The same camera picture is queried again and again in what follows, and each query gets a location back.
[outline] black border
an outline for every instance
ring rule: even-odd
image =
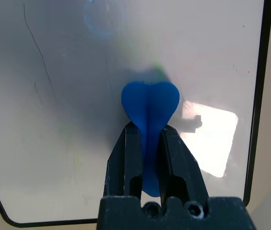
[[[260,35],[260,46],[258,54],[258,66],[257,66],[257,78],[255,86],[254,106],[251,122],[250,140],[249,140],[249,151],[247,161],[247,171],[245,179],[245,188],[243,203],[245,206],[249,204],[252,178],[255,166],[257,139],[259,131],[259,121],[261,113],[261,104],[263,96],[263,86],[265,78],[266,61],[269,49],[271,31],[271,0],[265,0],[263,6],[262,24],[261,24],[261,35]]]
[[[249,143],[249,154],[247,161],[247,172],[245,180],[244,198],[243,202],[245,206],[248,205],[250,200],[251,185],[253,179],[257,138],[259,130],[259,120],[262,104],[264,77],[266,69],[266,61],[269,47],[271,30],[271,0],[265,0],[263,6],[262,24],[261,24],[261,34],[260,34],[260,45],[259,45],[259,57],[257,66],[257,77],[254,95],[254,106],[250,133],[250,143]],[[49,221],[49,222],[35,222],[35,223],[17,223],[12,221],[6,214],[2,203],[0,202],[0,214],[2,218],[8,224],[18,227],[18,228],[29,228],[29,227],[43,227],[43,226],[57,226],[57,225],[71,225],[71,224],[90,224],[96,223],[97,219],[79,219],[79,220],[62,220],[62,221]]]

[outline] blue object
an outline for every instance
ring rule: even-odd
[[[141,133],[144,165],[142,190],[152,197],[160,196],[156,174],[159,136],[177,109],[179,98],[176,86],[167,81],[155,84],[131,82],[121,93],[122,106]]]

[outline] scratch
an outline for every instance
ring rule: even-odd
[[[110,187],[109,187],[109,182],[110,182],[110,159],[107,163],[107,167],[106,167],[106,194],[110,195]]]
[[[35,90],[35,92],[38,93],[38,90],[37,90],[37,88],[36,88],[36,80],[34,81],[34,90]]]
[[[37,43],[36,43],[36,40],[35,40],[35,38],[34,38],[34,36],[33,36],[33,34],[32,34],[32,31],[30,30],[30,27],[29,27],[28,23],[26,22],[26,17],[25,17],[25,5],[24,5],[24,21],[25,21],[26,27],[27,27],[28,30],[30,31],[30,34],[31,34],[31,36],[32,36],[32,38],[33,38],[33,40],[34,40],[34,43],[35,43],[35,45],[36,45],[36,47],[37,47],[37,49],[38,49],[38,51],[39,51],[39,53],[40,53],[40,56],[41,56],[41,58],[42,58],[42,60],[43,60],[44,67],[45,67],[45,71],[46,71],[46,74],[47,74],[49,83],[50,83],[50,85],[51,85],[51,89],[52,89],[52,91],[54,92],[54,89],[53,89],[53,86],[52,86],[52,83],[51,83],[51,79],[50,79],[50,77],[49,77],[48,70],[47,70],[47,68],[46,68],[46,64],[45,64],[45,61],[44,61],[44,57],[43,57],[43,55],[42,55],[42,53],[41,53],[41,51],[40,51],[40,49],[39,49],[39,47],[38,47],[38,45],[37,45]]]

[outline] black plastic part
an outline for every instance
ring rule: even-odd
[[[208,192],[197,161],[171,126],[161,132],[157,167],[162,205],[175,196],[183,203],[192,200],[205,206]]]
[[[136,133],[134,129],[131,124],[125,128],[125,163],[141,155],[141,151],[128,148],[128,133]],[[162,208],[154,202],[141,208],[140,199],[135,196],[104,196],[100,202],[97,230],[255,230],[240,198],[209,198],[199,166],[174,128],[166,126],[162,130],[157,154]],[[134,165],[129,176],[138,176],[142,162],[135,164],[139,167]],[[131,180],[127,178],[125,188]]]
[[[157,218],[141,209],[134,196],[105,196],[101,199],[97,230],[255,230],[240,198],[207,200],[203,219],[194,218],[181,201],[170,197]]]
[[[140,199],[141,186],[141,136],[130,122],[120,134],[107,161],[103,196],[136,196]]]

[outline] blue silicone piece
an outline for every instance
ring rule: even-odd
[[[144,165],[142,190],[152,197],[160,196],[156,174],[159,136],[177,109],[179,98],[176,86],[167,81],[155,84],[131,82],[121,94],[126,114],[140,130]]]

